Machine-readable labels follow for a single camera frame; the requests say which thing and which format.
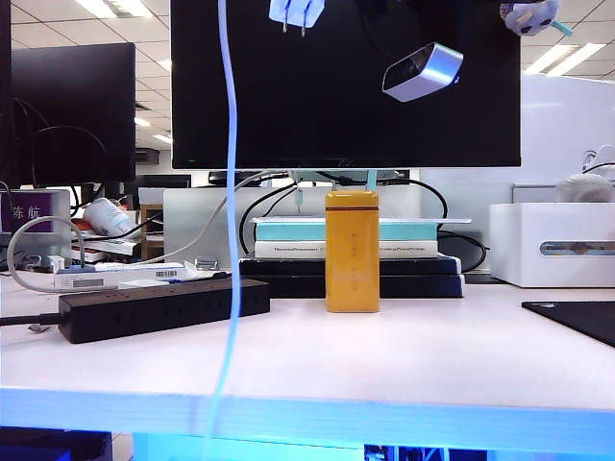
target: tissue box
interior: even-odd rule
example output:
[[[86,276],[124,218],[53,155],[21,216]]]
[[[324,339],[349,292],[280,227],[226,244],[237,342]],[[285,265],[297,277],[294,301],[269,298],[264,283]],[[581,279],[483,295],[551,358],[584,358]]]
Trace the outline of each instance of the tissue box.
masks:
[[[493,277],[522,287],[615,287],[615,204],[489,211]]]

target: black mouse pad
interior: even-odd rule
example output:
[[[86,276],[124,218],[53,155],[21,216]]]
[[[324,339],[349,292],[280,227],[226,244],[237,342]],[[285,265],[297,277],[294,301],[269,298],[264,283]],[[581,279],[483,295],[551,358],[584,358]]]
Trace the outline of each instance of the black mouse pad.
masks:
[[[542,301],[521,306],[615,348],[615,301]]]

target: desk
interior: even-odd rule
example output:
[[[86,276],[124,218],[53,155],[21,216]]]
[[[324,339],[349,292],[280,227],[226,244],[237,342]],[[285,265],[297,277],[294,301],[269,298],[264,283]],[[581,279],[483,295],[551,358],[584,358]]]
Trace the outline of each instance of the desk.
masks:
[[[2,315],[57,308],[1,282]],[[386,300],[378,314],[274,300],[240,321],[215,435],[347,459],[362,444],[614,455],[615,349],[520,306],[609,299],[615,289],[469,285],[463,300]],[[0,424],[149,434],[152,447],[155,434],[199,435],[227,326],[82,345],[3,328]]]

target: black monitor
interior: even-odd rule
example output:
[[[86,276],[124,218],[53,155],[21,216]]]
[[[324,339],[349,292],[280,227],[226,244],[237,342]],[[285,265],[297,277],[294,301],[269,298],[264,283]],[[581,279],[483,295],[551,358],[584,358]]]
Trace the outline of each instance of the black monitor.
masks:
[[[171,1],[173,166],[225,169],[216,3],[188,3]],[[305,37],[269,5],[228,5],[238,168],[521,164],[520,41],[500,2],[332,0]],[[458,82],[407,103],[384,94],[385,69],[430,42],[463,53]]]
[[[135,176],[135,46],[12,52],[22,183],[130,181]],[[47,125],[76,127],[35,134]],[[106,149],[86,130],[96,136]]]
[[[139,208],[138,189],[140,187],[190,188],[191,175],[136,175],[135,180],[126,182],[124,194],[133,198],[133,209]]]
[[[0,181],[19,184],[14,161],[11,101],[11,2],[0,2]]]

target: cable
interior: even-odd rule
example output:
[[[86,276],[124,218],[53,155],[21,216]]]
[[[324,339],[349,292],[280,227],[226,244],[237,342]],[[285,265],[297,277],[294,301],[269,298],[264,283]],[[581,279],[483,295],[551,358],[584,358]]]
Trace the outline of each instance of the cable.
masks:
[[[365,184],[365,182],[353,180],[352,178],[348,178],[345,176],[330,175],[329,173],[326,173],[324,171],[317,171],[316,173],[318,173],[320,176],[324,178],[327,178],[328,180],[335,181],[339,183],[340,185],[364,185]],[[449,215],[449,206],[446,203],[446,199],[444,198],[444,196],[440,192],[438,192],[437,189],[435,189],[434,187],[431,187],[429,184],[425,182],[411,180],[410,178],[395,178],[395,179],[390,179],[390,180],[378,180],[378,184],[381,184],[381,185],[394,185],[394,184],[420,185],[421,187],[426,188],[429,192],[431,192],[433,195],[435,195],[438,198],[438,200],[442,204],[442,218],[446,218]],[[444,226],[444,224],[440,223],[438,224],[437,227],[438,229],[440,229],[442,228],[442,226]]]
[[[21,228],[19,228],[17,232],[15,233],[15,235],[12,237],[11,242],[9,242],[9,248],[7,249],[7,263],[9,265],[9,272],[11,273],[12,278],[24,288],[27,288],[32,291],[38,291],[41,293],[82,293],[85,291],[101,291],[104,289],[109,289],[109,288],[100,287],[100,286],[91,286],[91,287],[85,287],[85,288],[47,288],[47,287],[40,287],[40,286],[32,285],[31,283],[21,278],[21,276],[18,274],[17,270],[15,269],[15,258],[14,258],[15,246],[17,245],[19,238],[21,238],[21,235],[23,235],[25,231],[27,231],[32,226],[35,226],[36,224],[46,223],[48,221],[58,221],[61,223],[65,223],[67,226],[70,226],[70,228],[75,231],[79,239],[79,253],[80,253],[80,259],[81,259],[81,267],[86,267],[86,250],[84,247],[84,237],[82,236],[81,231],[79,230],[77,225],[75,225],[74,223],[72,223],[71,221],[65,218],[62,218],[61,216],[41,216],[40,218],[33,219],[32,221],[28,221],[23,226],[21,226]]]
[[[273,197],[274,195],[281,194],[285,190],[288,190],[291,187],[295,187],[296,185],[297,185],[297,183],[293,182],[293,183],[291,183],[289,185],[285,185],[284,187],[281,187],[279,189],[273,190],[273,191],[269,192],[268,194],[265,194],[262,197],[260,197],[259,199],[255,200],[254,202],[252,202],[250,204],[250,206],[248,206],[246,208],[246,210],[244,211],[243,215],[241,216],[241,221],[239,221],[239,242],[241,243],[241,249],[243,250],[243,253],[248,254],[250,252],[248,250],[248,247],[246,245],[246,241],[245,241],[245,238],[244,238],[244,226],[246,224],[246,220],[248,219],[248,215],[250,214],[250,211],[252,211],[255,207],[257,207],[259,204],[261,204],[262,202],[264,202],[268,198]]]
[[[477,267],[479,267],[487,258],[487,250],[489,250],[489,248],[485,247],[481,242],[479,242],[476,238],[471,237],[469,235],[463,235],[461,233],[456,233],[456,232],[452,232],[450,230],[440,230],[439,232],[441,233],[445,233],[446,235],[443,236],[438,236],[438,240],[446,240],[447,238],[460,238],[461,240],[465,240],[466,242],[479,247],[480,249],[480,257],[479,260],[477,262],[475,262],[474,264],[472,264],[470,267],[467,268],[462,268],[461,272],[462,273],[466,273],[466,272],[470,272],[475,270]]]
[[[615,165],[615,162],[613,162],[613,161],[607,161],[607,162],[605,162],[605,163],[600,163],[600,164],[598,164],[598,165],[594,165],[594,166],[592,166],[591,168],[587,168],[587,169],[586,169],[585,171],[583,171],[582,173],[583,173],[583,174],[585,174],[585,173],[589,173],[590,171],[595,170],[596,168],[601,168],[601,167],[603,167],[603,166],[609,166],[609,165]]]
[[[246,178],[245,180],[243,180],[242,182],[240,182],[238,185],[236,185],[234,187],[234,191],[236,192],[237,190],[239,190],[241,187],[243,187],[245,184],[247,184],[248,182],[251,182],[253,180],[257,180],[259,178],[262,178],[266,175],[270,175],[271,172],[270,171],[261,171],[260,173],[256,173],[255,175]],[[209,217],[208,221],[205,223],[205,225],[203,226],[203,228],[201,229],[201,231],[199,232],[199,234],[194,237],[192,239],[192,241],[190,241],[189,243],[185,244],[184,246],[182,246],[181,248],[172,251],[171,253],[167,253],[166,255],[161,255],[161,256],[157,256],[157,257],[153,257],[151,259],[147,259],[145,261],[141,261],[141,262],[136,262],[134,264],[149,264],[152,262],[158,262],[158,261],[162,261],[163,259],[166,259],[168,257],[172,257],[175,255],[178,255],[181,252],[184,252],[185,250],[188,250],[189,248],[192,248],[194,245],[196,245],[197,243],[199,243],[201,241],[201,239],[209,232],[209,228],[211,227],[211,225],[213,224],[213,220],[215,219],[215,217],[218,215],[218,213],[220,212],[220,210],[224,207],[224,205],[227,203],[227,197],[224,197],[224,199],[222,199],[220,201],[220,203],[218,204],[218,206],[215,208],[215,210],[213,211],[213,213],[211,214],[211,216]]]
[[[58,325],[62,322],[62,316],[56,314],[20,315],[17,317],[0,317],[0,327],[11,325]]]
[[[220,35],[220,51],[222,52],[222,63],[224,66],[224,76],[227,86],[227,97],[229,99],[229,152],[227,155],[227,230],[229,237],[229,253],[231,254],[231,316],[229,321],[229,336],[224,352],[224,361],[220,374],[211,396],[209,407],[209,417],[205,430],[205,440],[208,441],[213,436],[213,428],[217,419],[222,391],[226,384],[229,368],[234,352],[234,342],[241,312],[241,280],[239,273],[239,249],[237,248],[237,228],[234,217],[234,170],[235,156],[237,148],[237,101],[234,92],[233,66],[231,64],[231,50],[229,47],[229,36],[227,30],[227,2],[218,0],[218,33]]]
[[[30,119],[30,114],[28,113],[28,110],[26,109],[26,105],[28,105],[28,103],[26,103],[25,101],[22,101],[20,99],[16,99],[13,98],[13,101],[17,103],[17,105],[19,106],[19,108],[21,109],[21,111],[23,112],[23,116],[25,117],[26,120],[26,127],[28,129],[28,142],[27,144],[30,147],[30,162],[32,163],[31,166],[31,170],[32,170],[32,185],[34,186],[34,188],[38,187],[38,181],[37,181],[37,168],[36,168],[36,159],[37,159],[37,148],[35,146],[35,133],[34,133],[34,128],[32,126],[32,120]]]
[[[14,225],[15,225],[15,221],[14,221],[14,216],[12,214],[14,208],[12,207],[12,192],[11,189],[9,188],[9,186],[4,182],[4,181],[0,181],[0,185],[2,187],[4,187],[4,189],[7,191],[7,200],[9,201],[9,216],[11,217],[11,236],[14,235]]]
[[[155,219],[160,218],[162,216],[162,214],[163,214],[163,211],[161,211],[160,213],[156,213],[154,216],[152,216],[151,218],[146,219],[145,221],[143,221],[138,226],[134,226],[132,229],[126,230],[124,233],[120,233],[119,235],[107,235],[107,236],[104,236],[104,237],[86,237],[86,238],[84,238],[84,242],[104,242],[106,240],[114,240],[116,238],[127,237],[131,233],[133,233],[135,231],[138,231],[143,226],[146,226],[147,224],[151,223]]]
[[[281,202],[282,200],[284,200],[286,197],[288,197],[290,194],[292,194],[293,192],[295,192],[297,190],[298,186],[295,185],[295,187],[289,191],[287,191],[285,194],[283,194],[278,200],[276,200],[272,206],[269,207],[269,209],[267,211],[265,211],[261,217],[266,217],[269,216],[269,213],[271,213],[271,211],[274,210],[274,208],[278,205],[279,202]],[[253,230],[252,230],[252,235],[254,240],[257,240],[257,227],[254,226]]]
[[[437,449],[430,449],[430,452],[427,453],[427,456],[425,457],[425,461],[430,461],[430,458],[433,456],[436,450]]]
[[[53,127],[46,127],[46,128],[43,128],[42,130],[38,130],[35,133],[35,139],[39,137],[41,134],[52,132],[55,130],[74,130],[77,132],[87,134],[89,137],[94,139],[94,141],[96,141],[96,143],[99,145],[103,155],[105,156],[105,160],[107,161],[107,164],[109,164],[109,153],[107,152],[107,148],[105,147],[105,144],[103,144],[103,141],[101,141],[100,138],[96,134],[94,134],[93,132],[89,130],[86,130],[85,128],[75,127],[73,125],[56,125]]]

